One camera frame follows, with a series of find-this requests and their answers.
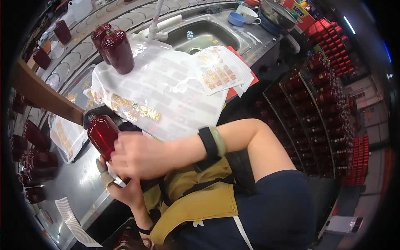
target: cooking pot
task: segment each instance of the cooking pot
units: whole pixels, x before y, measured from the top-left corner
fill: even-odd
[[[282,5],[276,2],[261,0],[260,9],[261,14],[268,21],[285,30],[293,28],[297,24],[296,19]]]

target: white mug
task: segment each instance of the white mug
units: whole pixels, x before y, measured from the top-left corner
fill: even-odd
[[[245,24],[258,25],[261,23],[261,19],[258,18],[257,13],[246,6],[239,5],[238,8],[236,9],[236,13],[238,13],[239,15],[243,16],[246,19],[246,21],[244,22]]]

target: blue bowl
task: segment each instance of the blue bowl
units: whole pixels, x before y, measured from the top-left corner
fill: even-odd
[[[235,26],[242,26],[246,21],[246,18],[238,13],[231,12],[229,13],[228,21]]]

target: sponge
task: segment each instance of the sponge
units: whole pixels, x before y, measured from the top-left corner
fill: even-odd
[[[223,10],[222,6],[219,4],[212,5],[206,9],[207,14],[220,13]]]

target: black wristband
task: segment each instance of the black wristband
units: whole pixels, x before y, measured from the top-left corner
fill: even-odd
[[[199,129],[198,135],[200,136],[207,153],[207,158],[205,160],[194,164],[194,170],[196,173],[201,173],[218,162],[221,157],[218,156],[217,143],[215,142],[209,127]]]
[[[200,136],[204,147],[206,148],[207,152],[207,160],[215,160],[218,158],[218,147],[217,143],[212,136],[209,127],[204,127],[199,129],[198,135]]]

